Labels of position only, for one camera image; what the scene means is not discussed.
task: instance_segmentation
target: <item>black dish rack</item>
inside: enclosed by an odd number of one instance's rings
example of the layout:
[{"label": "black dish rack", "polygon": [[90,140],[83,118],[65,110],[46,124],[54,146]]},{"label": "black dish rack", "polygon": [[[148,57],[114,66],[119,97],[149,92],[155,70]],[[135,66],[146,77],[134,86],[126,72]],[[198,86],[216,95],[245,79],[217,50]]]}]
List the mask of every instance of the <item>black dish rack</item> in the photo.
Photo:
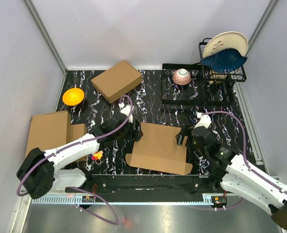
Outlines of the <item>black dish rack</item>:
[{"label": "black dish rack", "polygon": [[[200,59],[203,50],[211,38],[205,38],[199,43]],[[176,85],[172,76],[177,69],[184,68],[191,74],[188,85]],[[236,82],[246,81],[244,67],[230,73],[215,73],[209,67],[195,64],[163,64],[162,66],[162,103],[184,106],[230,106],[234,101],[233,86]]]}]

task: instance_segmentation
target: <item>black marble surface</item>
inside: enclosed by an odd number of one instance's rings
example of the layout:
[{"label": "black marble surface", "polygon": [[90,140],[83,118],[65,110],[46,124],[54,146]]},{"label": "black marble surface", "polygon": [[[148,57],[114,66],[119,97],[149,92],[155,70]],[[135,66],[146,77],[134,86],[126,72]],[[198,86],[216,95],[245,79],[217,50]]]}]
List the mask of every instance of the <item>black marble surface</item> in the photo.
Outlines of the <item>black marble surface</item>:
[{"label": "black marble surface", "polygon": [[[84,123],[88,130],[93,129],[96,125],[105,122],[109,117],[119,112],[118,102],[110,104],[100,93],[93,88],[91,80],[102,73],[100,70],[89,71],[68,71],[62,94],[58,103],[57,110],[68,110],[71,114],[71,123]],[[135,105],[135,117],[141,122],[148,122],[154,124],[182,126],[183,124],[196,124],[196,112],[208,112],[213,110],[224,110],[231,112],[237,116],[244,124],[243,116],[235,97],[235,101],[230,107],[205,107],[193,106],[186,110],[183,106],[172,106],[164,108],[161,104],[161,70],[140,70],[143,82],[127,93]],[[72,108],[67,107],[62,102],[62,95],[70,88],[79,87],[85,92],[85,99],[79,106]],[[176,89],[175,96],[179,96],[180,89]],[[212,129],[217,134],[218,139],[236,147],[242,152],[242,132],[237,122],[229,116],[223,114],[212,115]],[[250,162],[255,164],[253,151],[247,136],[247,158]],[[114,141],[112,146],[104,150],[102,159],[99,161],[92,161],[90,158],[85,164],[85,168],[92,174],[151,174],[163,175],[162,172],[145,170],[135,167],[130,167],[125,162],[125,154],[132,151],[133,141],[130,139],[121,139]],[[209,162],[200,156],[195,151],[188,151],[188,163],[193,164],[191,171],[192,175],[208,174],[207,166]]]}]

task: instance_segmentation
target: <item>blue bowl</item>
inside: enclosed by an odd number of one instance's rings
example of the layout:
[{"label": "blue bowl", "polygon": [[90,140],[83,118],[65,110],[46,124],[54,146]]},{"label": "blue bowl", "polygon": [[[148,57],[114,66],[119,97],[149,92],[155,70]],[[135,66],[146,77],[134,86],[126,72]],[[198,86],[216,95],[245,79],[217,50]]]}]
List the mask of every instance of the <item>blue bowl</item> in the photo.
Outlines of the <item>blue bowl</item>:
[{"label": "blue bowl", "polygon": [[238,50],[228,48],[201,59],[201,63],[217,73],[229,73],[242,67],[246,60],[247,57],[241,56]]}]

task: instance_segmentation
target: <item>plate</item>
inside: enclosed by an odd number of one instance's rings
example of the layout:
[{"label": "plate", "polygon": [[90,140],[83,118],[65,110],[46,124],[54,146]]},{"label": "plate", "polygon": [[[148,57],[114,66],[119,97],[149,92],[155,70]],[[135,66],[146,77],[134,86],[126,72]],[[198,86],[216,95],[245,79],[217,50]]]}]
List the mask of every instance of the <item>plate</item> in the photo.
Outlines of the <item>plate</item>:
[{"label": "plate", "polygon": [[228,73],[242,67],[247,57],[241,56],[234,48],[223,49],[201,59],[201,63],[217,73]]},{"label": "plate", "polygon": [[248,51],[248,40],[243,34],[238,32],[221,33],[208,42],[203,50],[203,57],[228,48],[237,49],[240,55],[245,56]]}]

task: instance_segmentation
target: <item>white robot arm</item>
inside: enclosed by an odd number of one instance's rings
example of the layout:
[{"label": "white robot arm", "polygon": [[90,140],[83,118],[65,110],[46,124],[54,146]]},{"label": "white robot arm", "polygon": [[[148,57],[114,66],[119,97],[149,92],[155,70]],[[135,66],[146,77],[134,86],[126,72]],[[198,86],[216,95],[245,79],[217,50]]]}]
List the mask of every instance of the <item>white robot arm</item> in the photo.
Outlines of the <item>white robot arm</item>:
[{"label": "white robot arm", "polygon": [[[119,115],[110,118],[83,137],[51,150],[41,151],[35,148],[29,152],[17,172],[17,177],[32,199],[40,198],[50,191],[64,191],[66,187],[81,187],[85,183],[86,176],[79,168],[62,170],[66,165],[104,149],[116,138],[127,136],[135,141],[140,140],[143,135],[140,122],[132,116],[130,105],[121,103],[119,106]],[[120,127],[128,116],[127,123]]]},{"label": "white robot arm", "polygon": [[188,147],[194,146],[208,159],[212,182],[259,206],[287,230],[287,185],[249,163],[236,149],[219,142],[217,136],[208,130],[211,124],[209,116],[199,113],[198,118],[200,121],[195,127],[182,128],[177,139],[188,136]]},{"label": "white robot arm", "polygon": [[[94,140],[95,137],[99,138],[115,129],[125,119],[125,115],[129,114],[130,107],[120,107],[119,118],[109,120],[82,138],[52,150],[41,151],[35,148],[28,154],[17,172],[21,181],[31,167],[45,159],[23,184],[31,198],[37,199],[49,191],[64,190],[66,187],[80,187],[86,181],[85,174],[78,168],[62,170],[64,166],[87,154],[96,153],[116,137],[131,135],[135,141],[141,138],[143,134],[140,123],[132,116],[128,124],[117,133]],[[199,113],[198,118],[201,120],[194,127],[182,127],[176,135],[177,144],[181,145],[183,137],[188,136],[187,146],[194,147],[194,150],[208,159],[209,179],[212,182],[219,184],[223,190],[256,204],[271,215],[280,227],[287,230],[287,185],[246,161],[234,148],[219,142],[216,135],[208,130],[211,124],[209,116]]]}]

